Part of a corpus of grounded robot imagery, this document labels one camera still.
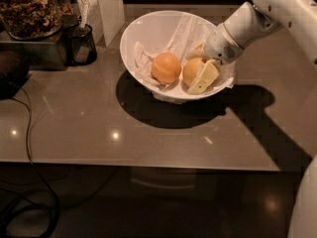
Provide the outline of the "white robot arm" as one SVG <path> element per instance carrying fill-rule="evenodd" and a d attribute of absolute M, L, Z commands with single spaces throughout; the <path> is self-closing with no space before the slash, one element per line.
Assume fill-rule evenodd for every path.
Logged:
<path fill-rule="evenodd" d="M 211 70 L 235 61 L 255 40 L 285 28 L 313 65 L 317 64 L 315 0 L 250 0 L 211 32 L 197 52 L 202 65 L 189 91 L 210 85 Z M 317 238 L 317 157 L 306 169 L 292 211 L 287 238 Z"/>

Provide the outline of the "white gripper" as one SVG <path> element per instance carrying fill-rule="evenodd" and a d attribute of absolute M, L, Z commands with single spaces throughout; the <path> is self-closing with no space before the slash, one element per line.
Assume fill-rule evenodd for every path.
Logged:
<path fill-rule="evenodd" d="M 227 64 L 236 60 L 243 52 L 243 28 L 239 25 L 221 23 L 216 26 L 206 38 L 205 43 L 200 43 L 185 56 L 187 60 L 210 59 L 219 64 Z M 188 93 L 197 95 L 203 93 L 220 75 L 219 68 L 212 60 L 202 63 L 191 82 Z"/>

